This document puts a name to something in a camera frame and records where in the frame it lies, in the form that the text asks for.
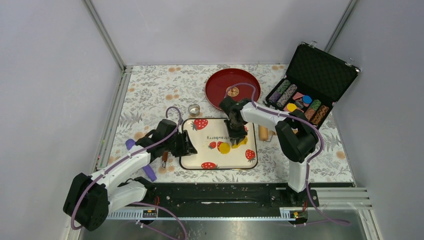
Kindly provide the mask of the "yellow dough piece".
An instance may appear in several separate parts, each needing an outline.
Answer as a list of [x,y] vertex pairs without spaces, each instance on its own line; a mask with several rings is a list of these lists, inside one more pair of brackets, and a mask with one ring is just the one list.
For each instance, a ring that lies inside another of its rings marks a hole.
[[248,137],[246,136],[243,140],[241,140],[239,143],[237,143],[237,144],[233,144],[232,146],[231,146],[231,148],[232,149],[237,149],[237,148],[239,148],[240,146],[242,146],[242,145],[246,145],[247,144],[247,142],[248,142]]

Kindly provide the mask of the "metal scraper wooden handle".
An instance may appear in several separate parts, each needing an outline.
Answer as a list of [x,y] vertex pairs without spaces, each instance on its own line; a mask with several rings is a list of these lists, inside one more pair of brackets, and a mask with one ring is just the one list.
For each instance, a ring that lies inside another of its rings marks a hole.
[[162,154],[162,158],[161,158],[161,167],[163,169],[166,169],[166,167],[167,167],[168,157],[169,157],[169,152],[168,151],[165,151]]

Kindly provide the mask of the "round yellow dough wrapper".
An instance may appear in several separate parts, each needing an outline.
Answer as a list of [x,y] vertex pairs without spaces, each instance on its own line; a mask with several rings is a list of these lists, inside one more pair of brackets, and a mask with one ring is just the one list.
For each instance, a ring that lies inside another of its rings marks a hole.
[[232,147],[228,143],[220,141],[217,144],[217,149],[221,154],[225,155],[231,151]]

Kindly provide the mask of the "wooden dough roller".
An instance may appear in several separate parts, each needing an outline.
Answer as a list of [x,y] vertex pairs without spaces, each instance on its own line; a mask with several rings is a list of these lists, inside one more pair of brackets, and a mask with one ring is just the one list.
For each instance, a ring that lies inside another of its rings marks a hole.
[[258,137],[260,141],[270,142],[275,133],[271,130],[268,130],[266,127],[259,125],[258,126]]

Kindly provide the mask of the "strawberry print rectangular tray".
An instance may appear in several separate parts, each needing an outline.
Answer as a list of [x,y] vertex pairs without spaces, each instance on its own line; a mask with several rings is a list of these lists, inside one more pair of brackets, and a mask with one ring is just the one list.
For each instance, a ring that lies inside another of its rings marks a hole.
[[217,148],[218,142],[232,147],[223,118],[189,118],[184,121],[182,129],[188,131],[198,152],[180,158],[180,165],[186,170],[248,170],[258,163],[253,123],[245,125],[247,144],[231,148],[228,154],[221,154]]

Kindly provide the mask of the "clear tape roll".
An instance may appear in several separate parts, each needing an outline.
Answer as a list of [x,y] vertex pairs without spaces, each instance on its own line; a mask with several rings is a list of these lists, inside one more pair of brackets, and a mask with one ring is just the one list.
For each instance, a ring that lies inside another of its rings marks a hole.
[[198,104],[191,104],[188,107],[188,113],[191,117],[198,117],[201,113],[201,108]]

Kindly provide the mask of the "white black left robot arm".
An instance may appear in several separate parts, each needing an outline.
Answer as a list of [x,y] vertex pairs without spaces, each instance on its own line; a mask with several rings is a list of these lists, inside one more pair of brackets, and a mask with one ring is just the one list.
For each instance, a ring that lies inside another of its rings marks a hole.
[[151,181],[156,180],[150,164],[163,153],[175,157],[197,154],[187,130],[169,119],[162,119],[157,127],[138,139],[128,153],[111,165],[90,175],[79,173],[72,180],[63,205],[63,212],[71,218],[74,230],[85,228],[93,231],[114,212],[127,205],[140,202],[152,204],[155,192],[142,182],[126,182],[135,171],[147,168]]

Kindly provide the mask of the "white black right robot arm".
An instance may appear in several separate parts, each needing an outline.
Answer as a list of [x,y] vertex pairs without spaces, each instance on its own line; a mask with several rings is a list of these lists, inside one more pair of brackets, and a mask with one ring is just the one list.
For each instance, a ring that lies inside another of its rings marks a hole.
[[300,110],[277,112],[247,98],[235,101],[227,96],[219,107],[227,115],[224,122],[233,146],[240,144],[247,136],[245,125],[248,123],[257,124],[276,133],[280,148],[289,160],[290,189],[286,193],[287,201],[293,206],[301,205],[307,199],[306,157],[315,151],[319,142],[316,127],[307,121]]

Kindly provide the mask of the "floral tablecloth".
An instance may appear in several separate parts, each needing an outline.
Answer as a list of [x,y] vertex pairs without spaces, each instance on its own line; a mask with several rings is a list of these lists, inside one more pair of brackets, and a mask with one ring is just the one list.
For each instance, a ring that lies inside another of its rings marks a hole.
[[[205,95],[205,85],[211,75],[226,69],[225,64],[210,65],[138,65],[131,70],[128,86],[124,90],[122,110],[113,144],[104,165],[110,165],[126,155],[125,142],[137,140],[157,127],[166,116],[189,118],[192,104],[200,107],[200,117],[221,118],[223,113],[213,107]],[[341,141],[336,121],[329,115],[320,127],[324,150],[311,161],[309,179],[316,183],[352,183],[354,176]],[[255,168],[248,170],[186,170],[179,160],[170,156],[165,167],[156,159],[151,167],[157,180],[196,183],[283,183],[289,177],[289,163],[282,158],[278,141],[258,140]]]

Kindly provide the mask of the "purple cylindrical tool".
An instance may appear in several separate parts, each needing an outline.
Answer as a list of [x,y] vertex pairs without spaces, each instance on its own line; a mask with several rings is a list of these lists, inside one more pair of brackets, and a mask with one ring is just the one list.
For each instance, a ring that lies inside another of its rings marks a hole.
[[[126,149],[128,151],[130,151],[136,145],[136,141],[134,139],[128,139],[125,142],[125,145],[126,145]],[[149,179],[152,182],[157,180],[157,176],[156,176],[156,174],[154,173],[154,170],[152,169],[152,167],[149,164],[147,166],[144,166],[142,169],[144,170],[145,174],[149,177]]]

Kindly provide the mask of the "round red lacquer tray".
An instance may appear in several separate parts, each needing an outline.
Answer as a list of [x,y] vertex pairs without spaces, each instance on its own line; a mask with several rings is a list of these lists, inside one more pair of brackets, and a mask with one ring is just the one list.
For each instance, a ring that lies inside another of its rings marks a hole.
[[251,73],[238,68],[227,68],[212,74],[205,84],[206,98],[218,110],[221,109],[219,104],[224,99],[224,93],[228,93],[235,101],[250,99],[252,95],[257,101],[261,87]]

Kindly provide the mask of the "yellow poker chip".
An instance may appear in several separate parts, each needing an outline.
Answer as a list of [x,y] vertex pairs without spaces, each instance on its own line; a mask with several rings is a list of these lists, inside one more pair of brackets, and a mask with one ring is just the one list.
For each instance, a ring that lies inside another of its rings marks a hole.
[[288,103],[286,108],[289,112],[293,112],[298,109],[298,107],[294,103]]

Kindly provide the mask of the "blue poker chip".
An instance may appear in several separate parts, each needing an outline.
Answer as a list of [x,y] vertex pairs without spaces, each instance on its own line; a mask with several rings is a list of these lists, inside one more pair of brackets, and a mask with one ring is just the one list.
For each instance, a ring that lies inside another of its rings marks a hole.
[[313,101],[312,98],[308,95],[304,95],[302,97],[302,102],[303,102],[304,105],[310,105],[312,103],[312,101]]

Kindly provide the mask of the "black poker chip case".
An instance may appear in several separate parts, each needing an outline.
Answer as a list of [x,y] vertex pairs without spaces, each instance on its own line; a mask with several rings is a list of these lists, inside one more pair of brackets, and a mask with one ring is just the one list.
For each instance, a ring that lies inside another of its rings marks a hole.
[[[285,111],[289,103],[302,103],[299,110],[320,128],[360,72],[358,67],[300,42],[283,78],[265,97],[264,104]],[[312,98],[311,104],[302,102],[304,95]]]

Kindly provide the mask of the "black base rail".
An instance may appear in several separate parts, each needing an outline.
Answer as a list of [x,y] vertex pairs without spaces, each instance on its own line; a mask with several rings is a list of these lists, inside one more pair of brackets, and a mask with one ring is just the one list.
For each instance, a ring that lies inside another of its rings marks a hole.
[[141,202],[158,201],[179,218],[279,217],[281,208],[320,205],[316,190],[295,200],[287,187],[285,183],[156,183]]

